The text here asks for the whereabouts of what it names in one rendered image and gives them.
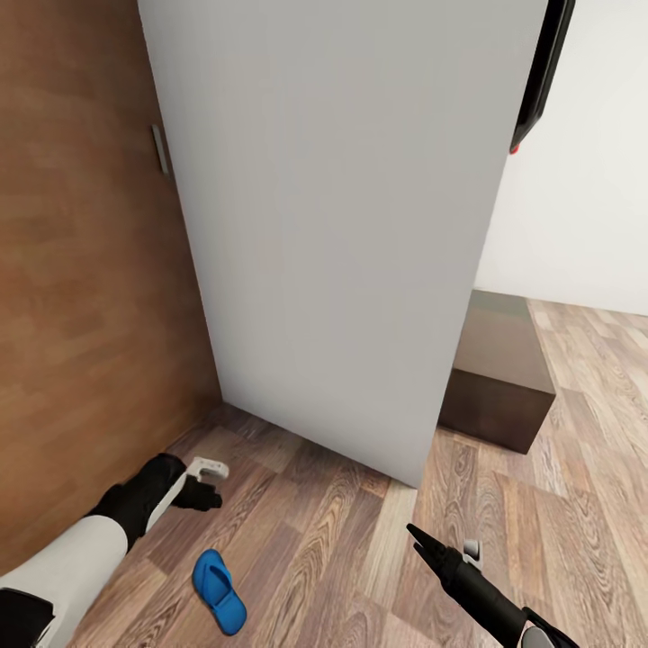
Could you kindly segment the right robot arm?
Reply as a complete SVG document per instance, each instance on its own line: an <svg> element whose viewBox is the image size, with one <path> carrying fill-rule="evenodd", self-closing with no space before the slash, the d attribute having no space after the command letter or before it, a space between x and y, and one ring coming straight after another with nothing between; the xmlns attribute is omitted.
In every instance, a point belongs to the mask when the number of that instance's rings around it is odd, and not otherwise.
<svg viewBox="0 0 648 648"><path fill-rule="evenodd" d="M580 648L529 607L518 608L482 574L482 542L463 540L464 553L409 523L413 548L440 578L443 590L504 648ZM522 633L526 621L534 623Z"/></svg>

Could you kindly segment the sandal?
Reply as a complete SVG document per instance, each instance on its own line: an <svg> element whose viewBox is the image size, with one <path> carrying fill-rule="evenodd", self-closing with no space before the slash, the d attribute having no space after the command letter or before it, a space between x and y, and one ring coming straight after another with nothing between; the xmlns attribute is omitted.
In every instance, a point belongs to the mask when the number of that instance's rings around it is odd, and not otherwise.
<svg viewBox="0 0 648 648"><path fill-rule="evenodd" d="M233 589L230 571L217 551L208 550L201 555L193 570L193 581L223 631L235 635L246 623L248 612Z"/></svg>

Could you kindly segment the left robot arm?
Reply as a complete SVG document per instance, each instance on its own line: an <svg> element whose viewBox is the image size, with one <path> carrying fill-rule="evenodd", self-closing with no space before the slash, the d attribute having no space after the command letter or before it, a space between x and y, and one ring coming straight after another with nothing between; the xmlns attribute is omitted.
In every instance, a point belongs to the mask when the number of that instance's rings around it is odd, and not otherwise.
<svg viewBox="0 0 648 648"><path fill-rule="evenodd" d="M157 454L46 547L0 577L0 648L65 648L84 614L136 539L169 504L207 512L222 506L201 476L226 479L223 462L196 457L187 468Z"/></svg>

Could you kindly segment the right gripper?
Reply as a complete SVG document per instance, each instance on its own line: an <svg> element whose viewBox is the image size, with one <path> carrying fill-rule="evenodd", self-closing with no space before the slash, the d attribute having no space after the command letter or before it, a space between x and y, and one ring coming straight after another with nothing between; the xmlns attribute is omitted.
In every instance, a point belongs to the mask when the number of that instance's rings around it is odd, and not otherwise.
<svg viewBox="0 0 648 648"><path fill-rule="evenodd" d="M406 528L417 540L413 548L440 578L446 594L486 629L501 592L477 569L466 563L457 549L441 544L411 523Z"/></svg>

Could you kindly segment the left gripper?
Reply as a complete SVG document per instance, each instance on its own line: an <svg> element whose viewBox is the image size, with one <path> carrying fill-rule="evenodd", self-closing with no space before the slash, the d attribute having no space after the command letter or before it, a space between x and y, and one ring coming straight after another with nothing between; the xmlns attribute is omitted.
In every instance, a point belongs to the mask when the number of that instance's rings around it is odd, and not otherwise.
<svg viewBox="0 0 648 648"><path fill-rule="evenodd" d="M189 486L187 497L176 504L180 509L194 509L207 512L209 509L219 509L222 506L220 494L215 494L216 487L207 483L201 483L193 476Z"/></svg>

